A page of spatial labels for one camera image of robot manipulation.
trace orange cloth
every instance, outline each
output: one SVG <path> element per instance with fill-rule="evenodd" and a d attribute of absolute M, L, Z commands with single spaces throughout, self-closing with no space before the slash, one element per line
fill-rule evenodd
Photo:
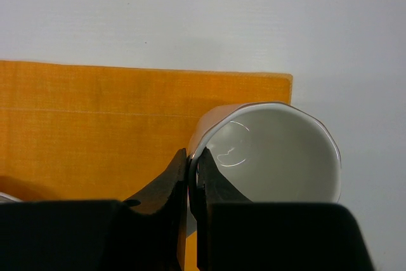
<path fill-rule="evenodd" d="M 187 147 L 199 117 L 291 99 L 287 74 L 0 61 L 0 192 L 23 200 L 125 199 Z M 196 270 L 196 236 L 186 270 Z"/>

